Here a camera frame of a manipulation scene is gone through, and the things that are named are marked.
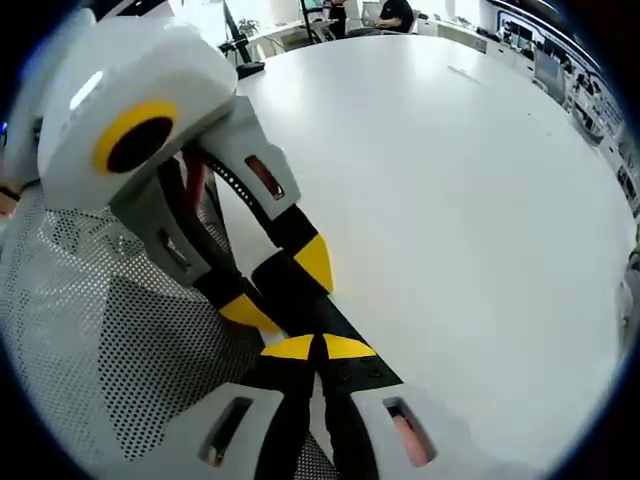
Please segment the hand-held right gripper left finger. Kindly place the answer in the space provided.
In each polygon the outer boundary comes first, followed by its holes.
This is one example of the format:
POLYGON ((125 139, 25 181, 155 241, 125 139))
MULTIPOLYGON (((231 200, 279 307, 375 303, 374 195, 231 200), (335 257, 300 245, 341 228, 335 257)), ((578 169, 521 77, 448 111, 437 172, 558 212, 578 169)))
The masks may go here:
POLYGON ((224 383, 167 425, 161 444, 108 468, 110 479, 290 479, 310 424, 314 337, 263 349, 237 383, 224 383))

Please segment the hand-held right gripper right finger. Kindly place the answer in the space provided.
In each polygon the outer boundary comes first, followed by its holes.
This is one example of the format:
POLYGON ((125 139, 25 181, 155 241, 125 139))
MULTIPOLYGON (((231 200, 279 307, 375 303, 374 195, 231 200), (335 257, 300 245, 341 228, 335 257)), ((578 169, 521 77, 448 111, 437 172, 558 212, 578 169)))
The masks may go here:
POLYGON ((324 333, 319 376, 333 463, 342 479, 528 479, 466 423, 402 379, 367 344, 324 333))

